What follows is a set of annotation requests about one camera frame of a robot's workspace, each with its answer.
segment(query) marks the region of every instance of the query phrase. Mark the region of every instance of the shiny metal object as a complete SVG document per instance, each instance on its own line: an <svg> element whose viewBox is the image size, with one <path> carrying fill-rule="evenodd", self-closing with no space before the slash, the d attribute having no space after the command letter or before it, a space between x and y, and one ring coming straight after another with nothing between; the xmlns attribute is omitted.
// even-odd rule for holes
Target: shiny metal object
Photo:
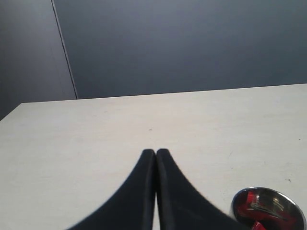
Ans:
<svg viewBox="0 0 307 230"><path fill-rule="evenodd" d="M252 201L246 205L248 196ZM239 191L231 204L238 222L252 227L255 220L266 230L306 230L306 219L298 205L284 194L263 187Z"/></svg>

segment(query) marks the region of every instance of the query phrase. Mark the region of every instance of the table surface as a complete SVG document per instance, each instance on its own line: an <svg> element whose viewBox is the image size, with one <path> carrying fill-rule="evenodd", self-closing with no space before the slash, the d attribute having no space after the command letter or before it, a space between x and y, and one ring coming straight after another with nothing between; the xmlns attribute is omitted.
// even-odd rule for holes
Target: table surface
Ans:
<svg viewBox="0 0 307 230"><path fill-rule="evenodd" d="M307 213L301 84L21 104L0 121L0 229L70 227L119 188L147 148L170 149L225 213L249 186L278 190Z"/></svg>

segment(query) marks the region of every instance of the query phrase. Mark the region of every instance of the metal bowl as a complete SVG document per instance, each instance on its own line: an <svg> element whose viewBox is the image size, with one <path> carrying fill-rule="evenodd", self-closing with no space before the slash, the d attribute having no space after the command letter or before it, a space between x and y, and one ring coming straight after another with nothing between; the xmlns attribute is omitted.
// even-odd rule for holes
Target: metal bowl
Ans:
<svg viewBox="0 0 307 230"><path fill-rule="evenodd" d="M239 191L231 208L237 221L250 228L258 221L266 230L306 230L305 216L297 204L269 188Z"/></svg>

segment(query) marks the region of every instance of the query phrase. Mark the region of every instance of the blue-gray wall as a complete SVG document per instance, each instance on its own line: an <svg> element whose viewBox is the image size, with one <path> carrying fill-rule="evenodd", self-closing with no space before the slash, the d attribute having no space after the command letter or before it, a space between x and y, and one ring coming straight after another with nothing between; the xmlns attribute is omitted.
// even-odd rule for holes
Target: blue-gray wall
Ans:
<svg viewBox="0 0 307 230"><path fill-rule="evenodd" d="M307 82L306 0L54 0L80 98Z"/></svg>
<svg viewBox="0 0 307 230"><path fill-rule="evenodd" d="M76 99L51 0L0 0L0 119L23 102Z"/></svg>

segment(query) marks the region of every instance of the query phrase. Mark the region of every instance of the black rubber part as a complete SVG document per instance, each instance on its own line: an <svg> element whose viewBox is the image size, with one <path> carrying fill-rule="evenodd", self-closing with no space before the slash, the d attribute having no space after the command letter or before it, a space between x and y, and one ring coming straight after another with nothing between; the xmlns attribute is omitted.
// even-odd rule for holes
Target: black rubber part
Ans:
<svg viewBox="0 0 307 230"><path fill-rule="evenodd" d="M70 230L151 230L156 159L146 149L124 184L97 211Z"/></svg>
<svg viewBox="0 0 307 230"><path fill-rule="evenodd" d="M185 178L167 149L158 150L157 166L161 230L248 230L207 201Z"/></svg>

